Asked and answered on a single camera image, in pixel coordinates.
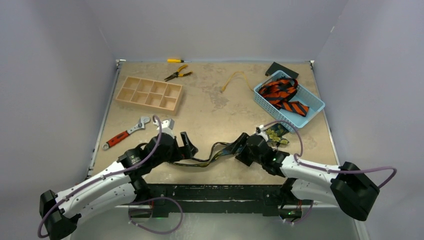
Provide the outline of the yellow handled screwdriver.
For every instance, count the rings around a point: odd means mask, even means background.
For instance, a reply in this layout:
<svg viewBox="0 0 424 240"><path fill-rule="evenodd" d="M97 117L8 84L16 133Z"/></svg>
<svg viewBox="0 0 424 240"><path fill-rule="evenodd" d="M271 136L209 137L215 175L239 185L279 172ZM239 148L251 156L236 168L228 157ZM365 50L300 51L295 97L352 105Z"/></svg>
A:
<svg viewBox="0 0 424 240"><path fill-rule="evenodd" d="M190 63L190 61L187 60L183 60L183 59L173 59L173 58L168 58L167 59L168 63Z"/></svg>

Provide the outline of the black base frame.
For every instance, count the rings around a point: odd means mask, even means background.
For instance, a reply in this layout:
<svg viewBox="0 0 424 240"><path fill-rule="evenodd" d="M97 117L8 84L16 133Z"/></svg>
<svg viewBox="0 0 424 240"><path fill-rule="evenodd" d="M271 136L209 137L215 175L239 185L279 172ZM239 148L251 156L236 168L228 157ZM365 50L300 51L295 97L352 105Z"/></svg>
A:
<svg viewBox="0 0 424 240"><path fill-rule="evenodd" d="M261 214L279 216L300 203L281 185L263 184L148 184L136 192L135 202L152 199L152 216L170 213Z"/></svg>

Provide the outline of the light blue plastic basket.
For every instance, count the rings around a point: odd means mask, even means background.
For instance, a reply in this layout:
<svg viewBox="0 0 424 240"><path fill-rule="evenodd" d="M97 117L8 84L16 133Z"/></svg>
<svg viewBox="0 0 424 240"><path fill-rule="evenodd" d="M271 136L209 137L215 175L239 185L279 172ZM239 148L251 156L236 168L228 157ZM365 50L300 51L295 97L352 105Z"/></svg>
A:
<svg viewBox="0 0 424 240"><path fill-rule="evenodd" d="M320 98L281 70L258 84L253 92L254 101L275 120L293 125L284 124L290 132L303 128L325 107Z"/></svg>

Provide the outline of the orange black striped tie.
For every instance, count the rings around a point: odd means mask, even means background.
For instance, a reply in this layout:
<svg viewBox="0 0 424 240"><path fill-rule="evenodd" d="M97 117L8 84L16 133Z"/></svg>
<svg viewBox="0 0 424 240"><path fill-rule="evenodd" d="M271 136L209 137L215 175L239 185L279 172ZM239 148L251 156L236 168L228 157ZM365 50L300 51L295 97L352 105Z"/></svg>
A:
<svg viewBox="0 0 424 240"><path fill-rule="evenodd" d="M306 117L309 107L292 98L298 93L298 81L294 78L280 77L277 80L264 84L258 93L278 110Z"/></svg>

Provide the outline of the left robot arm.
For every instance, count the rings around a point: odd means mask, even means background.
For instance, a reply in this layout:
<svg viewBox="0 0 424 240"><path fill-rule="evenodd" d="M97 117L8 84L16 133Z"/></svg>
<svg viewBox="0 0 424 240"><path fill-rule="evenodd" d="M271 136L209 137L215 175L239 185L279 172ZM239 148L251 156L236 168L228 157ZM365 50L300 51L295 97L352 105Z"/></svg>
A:
<svg viewBox="0 0 424 240"><path fill-rule="evenodd" d="M167 132L159 132L149 142L125 151L103 171L60 192L47 190L40 195L37 236L62 240L71 235L85 220L120 205L142 205L170 201L165 195L154 195L143 176L162 163L188 160L199 150L185 132L183 145Z"/></svg>

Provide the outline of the yellow black pliers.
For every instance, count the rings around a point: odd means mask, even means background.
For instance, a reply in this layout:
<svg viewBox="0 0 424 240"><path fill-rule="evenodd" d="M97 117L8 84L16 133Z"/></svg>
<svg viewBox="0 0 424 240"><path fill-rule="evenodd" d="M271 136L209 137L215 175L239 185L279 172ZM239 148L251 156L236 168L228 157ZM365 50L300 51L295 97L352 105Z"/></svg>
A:
<svg viewBox="0 0 424 240"><path fill-rule="evenodd" d="M164 81L165 81L165 82L168 82L168 81L170 81L170 80L172 80L172 79L175 79L175 78L182 78L182 77L190 76L191 74L193 74L193 71L189 71L189 72L187 72L187 73L181 73L181 71L182 71L183 69L187 68L187 67L188 67L188 65L187 65L187 64L184 64L184 65L180 66L180 67L177 69L177 71L176 71L176 72L174 72L174 73L172 73L170 76L166 77L166 78L164 79Z"/></svg>

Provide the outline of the black flat box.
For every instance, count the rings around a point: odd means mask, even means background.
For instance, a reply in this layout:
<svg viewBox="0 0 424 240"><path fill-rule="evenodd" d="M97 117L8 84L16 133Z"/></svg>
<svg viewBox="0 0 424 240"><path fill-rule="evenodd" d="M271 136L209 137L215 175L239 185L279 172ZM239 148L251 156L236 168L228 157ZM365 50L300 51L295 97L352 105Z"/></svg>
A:
<svg viewBox="0 0 424 240"><path fill-rule="evenodd" d="M270 67L265 71L265 76L270 76L272 74L274 74L277 71L283 71L287 76L289 76L292 79L297 79L299 76L299 73L277 63L277 62L273 62Z"/></svg>

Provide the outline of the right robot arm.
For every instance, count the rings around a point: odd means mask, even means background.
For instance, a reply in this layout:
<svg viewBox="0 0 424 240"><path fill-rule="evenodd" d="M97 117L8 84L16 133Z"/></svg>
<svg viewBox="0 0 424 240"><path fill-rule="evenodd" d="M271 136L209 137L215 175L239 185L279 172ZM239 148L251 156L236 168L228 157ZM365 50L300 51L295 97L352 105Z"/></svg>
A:
<svg viewBox="0 0 424 240"><path fill-rule="evenodd" d="M285 178L280 196L288 204L296 200L322 202L365 221L380 194L380 188L351 162L328 165L295 158L271 148L261 135L242 133L230 152L247 166L257 163L268 174Z"/></svg>

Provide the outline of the blue floral tie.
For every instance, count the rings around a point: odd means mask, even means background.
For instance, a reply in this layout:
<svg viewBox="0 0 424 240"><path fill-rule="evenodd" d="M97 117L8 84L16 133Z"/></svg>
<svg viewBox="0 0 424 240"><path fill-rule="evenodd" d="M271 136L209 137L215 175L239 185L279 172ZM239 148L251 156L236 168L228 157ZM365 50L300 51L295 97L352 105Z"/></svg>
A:
<svg viewBox="0 0 424 240"><path fill-rule="evenodd" d="M268 135L267 142L272 143L274 147L278 147L280 145L287 145L290 143L289 140L284 138L284 135L289 133L289 130L284 127L281 123L277 123L273 126L270 126L266 129L266 134ZM219 158L228 156L228 155L237 155L242 151L240 148L236 154L230 153L230 144L229 142L216 142L212 145L210 150L210 155L208 159L200 159L193 157L191 160L196 161L194 164L188 163L179 163L173 162L172 165L179 167L193 167L193 168L205 168L210 164L217 161Z"/></svg>

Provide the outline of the red handled adjustable wrench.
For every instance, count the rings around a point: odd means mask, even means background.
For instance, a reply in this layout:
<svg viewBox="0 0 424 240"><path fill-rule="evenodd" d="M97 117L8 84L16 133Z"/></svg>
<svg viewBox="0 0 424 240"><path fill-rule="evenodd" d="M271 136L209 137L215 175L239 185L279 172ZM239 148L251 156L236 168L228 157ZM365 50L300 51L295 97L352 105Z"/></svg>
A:
<svg viewBox="0 0 424 240"><path fill-rule="evenodd" d="M145 125L147 123L149 123L150 121L151 121L151 118L148 117L148 116L140 117L137 124L135 124L133 127L117 134L116 136L114 136L111 139L109 139L108 141L106 141L101 146L101 149L104 150L104 151L108 150L111 147L115 146L116 144L120 143L122 140L124 140L125 138L127 138L128 136L133 134L134 132L139 131L139 130L144 130L146 128Z"/></svg>

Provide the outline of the wooden compartment tray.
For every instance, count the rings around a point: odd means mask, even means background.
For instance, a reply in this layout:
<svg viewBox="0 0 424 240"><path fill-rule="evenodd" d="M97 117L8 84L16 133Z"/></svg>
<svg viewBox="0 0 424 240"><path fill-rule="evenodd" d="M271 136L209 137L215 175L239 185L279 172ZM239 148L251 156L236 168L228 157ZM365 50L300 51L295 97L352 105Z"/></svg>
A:
<svg viewBox="0 0 424 240"><path fill-rule="evenodd" d="M183 86L128 76L115 100L125 106L175 116L183 97Z"/></svg>

